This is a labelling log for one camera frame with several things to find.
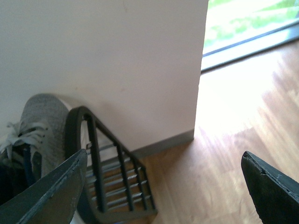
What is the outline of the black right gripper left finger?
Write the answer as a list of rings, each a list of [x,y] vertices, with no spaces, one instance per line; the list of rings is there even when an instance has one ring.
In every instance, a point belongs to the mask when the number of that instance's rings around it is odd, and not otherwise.
[[[87,153],[79,150],[59,167],[0,207],[2,224],[69,224],[84,183]]]

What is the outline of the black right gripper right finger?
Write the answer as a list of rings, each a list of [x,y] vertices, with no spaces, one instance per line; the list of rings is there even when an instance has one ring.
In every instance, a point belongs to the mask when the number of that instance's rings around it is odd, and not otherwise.
[[[262,223],[299,222],[298,182],[249,151],[242,155],[241,168]]]

